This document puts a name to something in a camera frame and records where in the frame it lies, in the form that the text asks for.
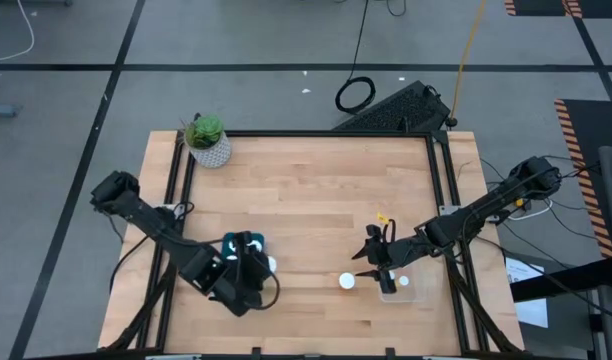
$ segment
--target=black cube object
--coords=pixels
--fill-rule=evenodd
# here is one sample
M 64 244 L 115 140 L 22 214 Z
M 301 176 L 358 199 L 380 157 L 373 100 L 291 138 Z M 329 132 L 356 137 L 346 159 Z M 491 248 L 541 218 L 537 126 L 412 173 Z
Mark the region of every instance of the black cube object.
M 415 81 L 333 130 L 433 131 L 442 126 L 449 114 L 434 90 Z

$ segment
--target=potted plant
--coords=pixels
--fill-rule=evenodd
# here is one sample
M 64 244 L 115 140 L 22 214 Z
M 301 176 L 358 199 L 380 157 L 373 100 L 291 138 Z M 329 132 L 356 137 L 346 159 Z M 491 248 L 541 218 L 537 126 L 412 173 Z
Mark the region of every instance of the potted plant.
M 195 160 L 204 167 L 218 168 L 230 159 L 230 142 L 224 125 L 215 115 L 195 114 L 193 121 L 185 125 L 184 142 Z

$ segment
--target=wooden tabletop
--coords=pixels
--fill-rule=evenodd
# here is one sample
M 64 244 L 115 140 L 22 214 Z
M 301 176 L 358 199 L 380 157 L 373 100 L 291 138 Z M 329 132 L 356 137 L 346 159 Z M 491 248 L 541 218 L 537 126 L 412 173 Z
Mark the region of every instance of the wooden tabletop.
M 164 198 L 175 132 L 152 132 L 139 181 L 141 197 L 156 206 Z M 485 194 L 486 186 L 474 135 L 449 133 L 462 203 Z M 195 211 L 186 221 L 186 238 L 209 240 L 226 232 L 264 234 L 266 251 L 277 260 L 281 296 L 267 311 L 241 318 L 209 302 L 184 281 L 177 281 L 166 343 L 170 353 L 383 355 L 457 355 L 459 345 L 443 258 L 414 263 L 415 302 L 385 303 L 378 284 L 357 278 L 343 290 L 338 277 L 372 267 L 351 261 L 366 238 L 365 226 L 377 213 L 397 221 L 397 236 L 436 215 L 424 139 L 416 138 L 231 138 L 233 155 L 220 169 L 197 167 L 190 200 Z M 441 151 L 437 148 L 442 189 L 449 199 Z M 177 182 L 179 199 L 182 158 Z M 129 226 L 122 254 L 143 234 Z M 487 225 L 482 237 L 498 241 Z M 154 243 L 148 242 L 122 267 L 112 291 L 100 346 L 112 342 L 143 302 Z M 502 254 L 490 244 L 471 244 L 481 302 L 499 328 L 523 348 Z M 265 302 L 275 285 L 265 283 Z M 149 344 L 154 344 L 159 309 Z M 476 349 L 472 316 L 469 339 Z

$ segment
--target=yellow cable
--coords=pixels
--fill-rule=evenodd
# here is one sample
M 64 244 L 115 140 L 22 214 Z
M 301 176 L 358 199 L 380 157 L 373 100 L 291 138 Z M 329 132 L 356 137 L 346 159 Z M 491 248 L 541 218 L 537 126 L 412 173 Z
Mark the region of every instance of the yellow cable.
M 479 25 L 479 20 L 481 20 L 482 15 L 484 14 L 484 8 L 486 7 L 486 0 L 482 0 L 481 4 L 479 4 L 479 9 L 477 10 L 477 17 L 475 18 L 475 23 L 473 27 L 470 29 L 470 37 L 468 38 L 468 42 L 466 43 L 466 48 L 464 49 L 464 53 L 462 54 L 462 60 L 459 63 L 459 71 L 457 72 L 457 83 L 455 84 L 455 95 L 453 96 L 453 109 L 450 111 L 450 117 L 455 117 L 455 111 L 457 110 L 457 98 L 459 96 L 459 84 L 462 81 L 462 70 L 464 69 L 464 63 L 468 59 L 468 53 L 470 52 L 470 46 L 473 43 L 473 39 L 475 38 L 475 33 L 477 32 L 477 26 Z

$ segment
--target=white plant pot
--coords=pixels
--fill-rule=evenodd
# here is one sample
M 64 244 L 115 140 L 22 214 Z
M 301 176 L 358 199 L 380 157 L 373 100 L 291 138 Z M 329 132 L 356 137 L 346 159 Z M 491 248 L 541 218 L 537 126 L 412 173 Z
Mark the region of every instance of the white plant pot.
M 190 149 L 190 153 L 199 165 L 206 168 L 218 168 L 226 165 L 230 159 L 230 141 L 226 137 L 226 133 L 222 131 L 222 135 L 219 137 L 219 141 L 208 149 L 195 149 L 186 143 Z

